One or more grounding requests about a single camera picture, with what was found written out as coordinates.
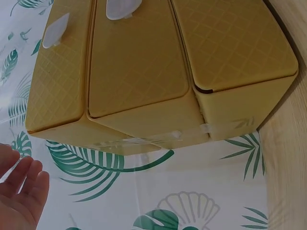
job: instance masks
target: green palm leaf print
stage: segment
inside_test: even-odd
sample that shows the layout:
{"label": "green palm leaf print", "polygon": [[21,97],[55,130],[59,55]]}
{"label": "green palm leaf print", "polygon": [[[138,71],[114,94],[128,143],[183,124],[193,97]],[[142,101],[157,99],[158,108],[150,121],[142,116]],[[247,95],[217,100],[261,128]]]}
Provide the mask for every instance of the green palm leaf print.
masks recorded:
{"label": "green palm leaf print", "polygon": [[4,60],[1,70],[1,78],[0,81],[4,84],[11,75],[12,70],[16,67],[18,61],[18,53],[17,50],[12,50],[10,54]]}
{"label": "green palm leaf print", "polygon": [[104,194],[116,181],[120,173],[143,171],[163,163],[174,155],[174,152],[169,150],[164,156],[147,165],[124,168],[125,157],[121,155],[60,144],[54,141],[47,141],[46,146],[57,167],[74,177],[74,180],[61,178],[63,181],[72,184],[94,184],[83,191],[72,194],[72,196],[93,194],[77,202],[92,200]]}
{"label": "green palm leaf print", "polygon": [[37,42],[37,44],[36,44],[36,46],[35,46],[35,48],[34,48],[32,54],[31,54],[31,56],[34,55],[34,54],[36,54],[36,53],[39,51],[39,47],[40,47],[41,42],[42,42],[42,39],[40,39],[40,40]]}
{"label": "green palm leaf print", "polygon": [[256,217],[242,216],[245,219],[248,219],[249,221],[253,222],[252,224],[241,225],[242,227],[248,229],[268,229],[268,218],[264,213],[254,208],[250,207],[244,207],[244,208],[248,209],[249,211],[252,211],[254,214],[257,214],[257,216]]}
{"label": "green palm leaf print", "polygon": [[20,153],[20,156],[32,156],[32,144],[25,132],[21,132],[18,134],[16,140],[11,143],[11,147],[13,150],[17,150]]}
{"label": "green palm leaf print", "polygon": [[43,1],[41,0],[17,0],[16,4],[13,6],[10,16],[12,16],[15,6],[20,5],[24,8],[37,8]]}
{"label": "green palm leaf print", "polygon": [[47,6],[52,5],[54,0],[17,0],[16,4],[12,7],[10,16],[12,16],[13,10],[17,5],[24,7],[24,8],[35,9],[35,8],[41,7],[42,5],[44,6],[45,2],[47,2],[45,7],[47,7]]}
{"label": "green palm leaf print", "polygon": [[27,73],[18,84],[8,112],[10,126],[22,126],[25,121],[25,113],[31,87],[31,74]]}
{"label": "green palm leaf print", "polygon": [[171,211],[156,209],[138,217],[132,230],[177,230],[179,220]]}
{"label": "green palm leaf print", "polygon": [[227,139],[225,141],[227,141],[228,143],[232,144],[232,145],[236,145],[239,147],[242,147],[243,149],[240,150],[239,152],[235,152],[233,154],[230,154],[228,156],[225,156],[222,159],[227,159],[227,158],[232,158],[232,157],[236,157],[245,153],[249,153],[249,157],[248,160],[246,162],[245,165],[245,169],[244,169],[244,179],[246,178],[246,175],[248,173],[250,164],[252,163],[252,161],[254,160],[254,166],[253,166],[253,179],[255,178],[255,175],[257,173],[257,169],[259,166],[259,161],[261,158],[261,166],[262,166],[262,175],[264,175],[265,173],[265,164],[264,164],[264,157],[261,151],[261,146],[259,141],[256,139],[254,134],[248,134],[248,135],[244,135],[241,136],[242,140],[238,141],[238,140],[230,140]]}

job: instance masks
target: yellow box lid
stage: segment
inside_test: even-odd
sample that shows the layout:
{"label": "yellow box lid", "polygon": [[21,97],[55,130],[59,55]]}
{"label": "yellow box lid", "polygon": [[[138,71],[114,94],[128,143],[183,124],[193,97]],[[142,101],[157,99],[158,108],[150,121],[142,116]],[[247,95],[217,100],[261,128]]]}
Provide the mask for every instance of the yellow box lid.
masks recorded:
{"label": "yellow box lid", "polygon": [[178,98],[189,81],[168,0],[143,0],[132,17],[111,21],[97,2],[89,114],[98,118]]}
{"label": "yellow box lid", "polygon": [[262,0],[172,0],[201,90],[293,76],[295,55]]}

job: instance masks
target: clear adhesive hook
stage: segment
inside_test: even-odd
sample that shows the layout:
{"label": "clear adhesive hook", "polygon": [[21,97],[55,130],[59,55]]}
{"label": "clear adhesive hook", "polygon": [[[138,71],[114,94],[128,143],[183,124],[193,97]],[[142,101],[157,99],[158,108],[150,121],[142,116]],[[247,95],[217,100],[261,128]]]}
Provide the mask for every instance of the clear adhesive hook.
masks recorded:
{"label": "clear adhesive hook", "polygon": [[132,17],[141,3],[142,0],[107,0],[106,17],[110,20]]}

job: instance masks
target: storage box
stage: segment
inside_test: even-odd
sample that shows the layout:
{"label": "storage box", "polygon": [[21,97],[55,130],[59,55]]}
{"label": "storage box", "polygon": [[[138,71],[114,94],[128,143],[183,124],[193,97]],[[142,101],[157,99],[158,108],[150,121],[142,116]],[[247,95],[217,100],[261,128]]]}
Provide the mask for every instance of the storage box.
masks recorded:
{"label": "storage box", "polygon": [[254,131],[297,75],[261,0],[143,0],[116,21],[106,3],[54,3],[47,30],[70,17],[37,57],[31,135],[124,155],[231,138]]}

